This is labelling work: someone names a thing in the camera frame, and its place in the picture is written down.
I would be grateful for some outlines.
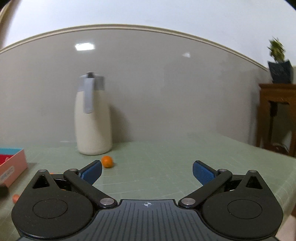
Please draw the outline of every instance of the dark plant pot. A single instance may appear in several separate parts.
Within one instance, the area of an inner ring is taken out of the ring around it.
[[[274,84],[290,84],[293,80],[293,68],[290,61],[284,63],[268,62]]]

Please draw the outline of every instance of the table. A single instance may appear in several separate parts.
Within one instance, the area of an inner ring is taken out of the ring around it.
[[[21,194],[37,170],[63,173],[82,168],[100,156],[84,156],[72,144],[57,147],[24,147],[29,168],[9,188],[0,201],[0,240],[14,241],[18,233],[11,221],[12,195]],[[108,153],[116,165],[104,169],[94,186],[117,199],[176,199],[201,187],[192,175],[192,164],[201,160],[209,166],[226,168],[233,174],[258,170],[283,211],[284,220],[296,203],[296,160],[230,138],[194,133],[187,138],[161,142],[114,144]]]
[[[259,84],[260,104],[258,108],[257,141],[259,147],[261,139],[263,144],[271,142],[273,119],[277,115],[278,103],[288,104],[290,116],[293,122],[292,139],[289,148],[289,156],[295,156],[296,152],[296,85],[294,84]],[[267,138],[264,129],[268,128]]]

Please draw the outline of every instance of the green plant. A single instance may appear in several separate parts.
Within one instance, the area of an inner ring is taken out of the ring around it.
[[[285,61],[285,50],[279,39],[270,39],[270,47],[268,49],[270,50],[269,55],[274,58],[274,61],[277,63],[283,63]]]

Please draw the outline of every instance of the thermos handle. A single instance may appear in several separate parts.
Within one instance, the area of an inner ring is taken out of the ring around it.
[[[94,111],[94,74],[87,73],[87,78],[84,79],[84,113],[89,114]]]

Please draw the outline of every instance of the silver screw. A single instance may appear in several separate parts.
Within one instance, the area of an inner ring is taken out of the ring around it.
[[[195,200],[193,198],[186,197],[181,200],[181,203],[183,203],[184,205],[193,205],[195,203]]]
[[[109,197],[105,197],[103,199],[100,200],[100,203],[103,205],[111,205],[113,204],[115,201],[113,198],[109,198]]]

